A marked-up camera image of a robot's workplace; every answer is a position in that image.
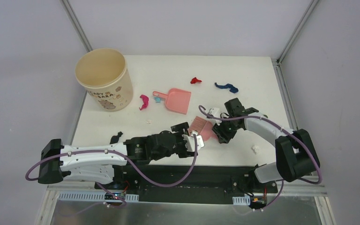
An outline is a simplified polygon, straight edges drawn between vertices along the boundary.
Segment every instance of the table top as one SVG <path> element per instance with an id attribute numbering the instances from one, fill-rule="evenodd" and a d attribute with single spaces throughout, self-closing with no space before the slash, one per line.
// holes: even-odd
<path id="1" fill-rule="evenodd" d="M 120 139 L 123 142 L 170 130 L 170 126 L 179 123 L 191 125 L 195 116 L 204 118 L 198 105 L 207 109 L 219 107 L 225 112 L 224 103 L 233 98 L 239 98 L 245 108 L 254 107 L 281 126 L 289 126 L 269 57 L 126 55 L 125 58 L 134 88 L 131 103 L 120 111 L 107 112 L 87 95 L 72 145 L 106 145 L 119 131 L 123 132 Z M 202 83 L 190 84 L 194 77 Z M 239 92 L 233 94 L 228 89 L 219 89 L 215 82 L 231 83 Z M 192 92 L 187 115 L 167 110 L 164 102 L 155 103 L 152 92 L 167 93 L 170 88 Z M 150 102 L 147 109 L 140 111 L 143 102 L 139 96 L 142 94 L 148 96 Z M 257 152 L 252 150 L 254 145 L 259 149 Z M 228 144 L 209 139 L 198 153 L 196 165 L 251 166 L 275 161 L 273 146 L 242 129 Z M 192 160 L 192 157 L 172 155 L 150 164 L 190 165 Z"/>

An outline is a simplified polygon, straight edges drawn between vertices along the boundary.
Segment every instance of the bear illustration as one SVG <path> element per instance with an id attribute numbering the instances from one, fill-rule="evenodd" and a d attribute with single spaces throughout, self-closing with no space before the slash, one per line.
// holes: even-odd
<path id="1" fill-rule="evenodd" d="M 114 106 L 113 103 L 107 101 L 107 100 L 101 100 L 99 103 L 103 106 L 105 109 L 115 109 L 116 106 Z"/>

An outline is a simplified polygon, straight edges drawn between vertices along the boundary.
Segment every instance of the white wall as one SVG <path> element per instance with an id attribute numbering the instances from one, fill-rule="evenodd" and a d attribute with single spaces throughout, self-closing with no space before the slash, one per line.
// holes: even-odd
<path id="1" fill-rule="evenodd" d="M 311 0 L 71 0 L 94 48 L 278 58 Z"/>
<path id="2" fill-rule="evenodd" d="M 24 175 L 49 140 L 70 139 L 84 53 L 58 0 L 0 1 L 0 224 L 35 222 L 46 186 Z"/>
<path id="3" fill-rule="evenodd" d="M 283 63 L 337 224 L 360 224 L 360 1 L 321 1 Z"/>

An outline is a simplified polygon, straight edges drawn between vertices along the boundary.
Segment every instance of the pink cloth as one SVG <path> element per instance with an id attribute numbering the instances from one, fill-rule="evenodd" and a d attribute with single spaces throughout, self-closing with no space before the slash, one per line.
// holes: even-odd
<path id="1" fill-rule="evenodd" d="M 148 100 L 149 100 L 149 99 L 148 99 L 148 97 L 145 96 L 145 95 L 141 95 L 140 97 L 141 97 L 142 100 L 143 100 L 143 105 L 142 105 L 142 107 L 139 108 L 139 109 L 140 109 L 140 110 L 146 109 L 147 106 L 148 106 Z"/>

